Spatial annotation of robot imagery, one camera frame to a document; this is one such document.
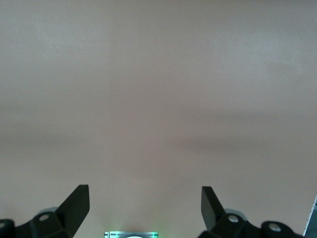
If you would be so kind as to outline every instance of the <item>white screw head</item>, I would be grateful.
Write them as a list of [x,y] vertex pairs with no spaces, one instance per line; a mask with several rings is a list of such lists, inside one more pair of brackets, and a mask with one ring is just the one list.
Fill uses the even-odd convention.
[[42,222],[42,221],[47,220],[48,218],[49,218],[49,215],[45,214],[45,215],[40,216],[39,221]]
[[233,223],[239,222],[239,219],[235,215],[229,215],[228,219]]
[[272,231],[275,231],[275,232],[280,232],[280,231],[282,230],[281,227],[279,227],[279,225],[276,224],[276,223],[270,223],[270,224],[268,225],[268,227],[269,227]]

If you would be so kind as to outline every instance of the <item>beige wall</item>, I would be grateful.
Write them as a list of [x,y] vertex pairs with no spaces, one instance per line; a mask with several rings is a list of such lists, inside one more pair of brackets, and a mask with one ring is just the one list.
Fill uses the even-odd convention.
[[76,238],[205,228],[202,185],[302,233],[317,185],[317,2],[0,1],[0,217],[81,183]]

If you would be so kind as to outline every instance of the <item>black plastic bracket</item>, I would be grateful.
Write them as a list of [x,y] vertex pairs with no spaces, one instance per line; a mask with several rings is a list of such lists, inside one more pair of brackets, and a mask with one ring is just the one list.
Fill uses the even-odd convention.
[[257,228],[237,214],[226,214],[211,187],[202,188],[201,205],[207,231],[199,238],[303,238],[280,222],[266,221]]
[[13,220],[0,220],[0,238],[72,238],[89,208],[89,187],[79,185],[55,212],[43,212],[18,227]]

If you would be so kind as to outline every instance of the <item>screw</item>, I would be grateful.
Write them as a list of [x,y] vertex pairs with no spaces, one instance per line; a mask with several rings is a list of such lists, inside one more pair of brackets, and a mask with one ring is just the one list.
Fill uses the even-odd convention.
[[45,215],[40,216],[39,220],[40,220],[40,222],[42,222],[42,221],[47,220],[48,218],[49,218],[49,215],[45,214]]
[[228,219],[229,219],[229,221],[231,221],[233,223],[239,222],[239,219],[235,215],[229,215]]
[[275,231],[275,232],[280,232],[280,231],[282,230],[281,227],[279,227],[279,225],[276,224],[276,223],[270,223],[270,224],[268,225],[268,227],[269,227],[272,231]]

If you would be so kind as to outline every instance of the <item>green led light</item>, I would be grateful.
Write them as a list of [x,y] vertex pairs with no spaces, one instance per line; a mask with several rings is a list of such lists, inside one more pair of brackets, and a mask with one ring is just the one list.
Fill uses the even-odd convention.
[[157,232],[105,232],[105,238],[159,238]]

